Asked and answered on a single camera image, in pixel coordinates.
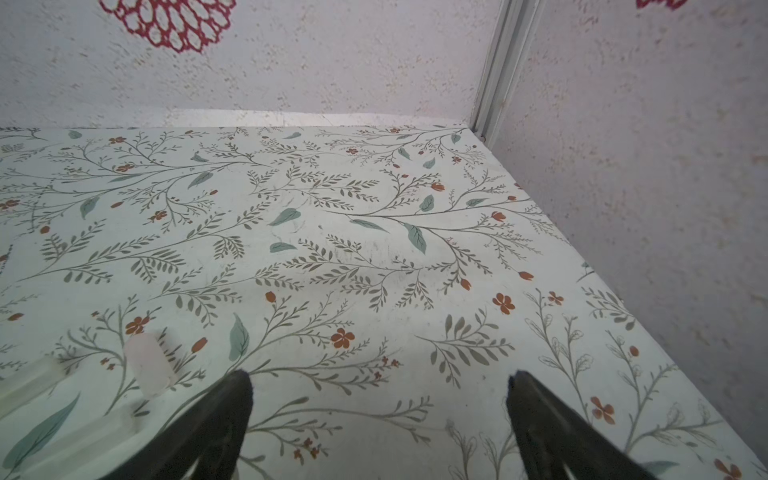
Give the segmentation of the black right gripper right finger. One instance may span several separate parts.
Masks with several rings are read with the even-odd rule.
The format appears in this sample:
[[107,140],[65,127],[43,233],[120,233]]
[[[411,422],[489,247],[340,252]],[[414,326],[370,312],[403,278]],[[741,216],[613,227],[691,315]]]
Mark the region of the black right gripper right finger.
[[654,478],[527,371],[508,378],[506,408],[529,479]]

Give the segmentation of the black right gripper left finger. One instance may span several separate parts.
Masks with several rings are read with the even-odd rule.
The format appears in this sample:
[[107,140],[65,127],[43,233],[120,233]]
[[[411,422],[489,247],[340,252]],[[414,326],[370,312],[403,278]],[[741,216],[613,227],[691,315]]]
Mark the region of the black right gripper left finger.
[[253,408],[249,375],[233,371],[107,479],[230,479]]

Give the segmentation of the translucent clear pen cap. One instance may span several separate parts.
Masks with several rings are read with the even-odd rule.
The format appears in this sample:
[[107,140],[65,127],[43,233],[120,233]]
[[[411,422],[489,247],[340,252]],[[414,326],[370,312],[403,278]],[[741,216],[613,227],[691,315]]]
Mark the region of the translucent clear pen cap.
[[21,478],[65,477],[107,455],[137,431],[137,420],[128,407],[113,411],[30,456],[21,465]]

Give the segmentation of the translucent yellow pen cap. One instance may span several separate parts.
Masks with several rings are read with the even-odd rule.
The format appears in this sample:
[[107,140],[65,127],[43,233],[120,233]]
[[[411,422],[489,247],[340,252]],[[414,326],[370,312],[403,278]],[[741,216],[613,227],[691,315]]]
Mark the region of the translucent yellow pen cap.
[[50,356],[26,365],[1,381],[1,418],[4,418],[66,378],[62,364]]

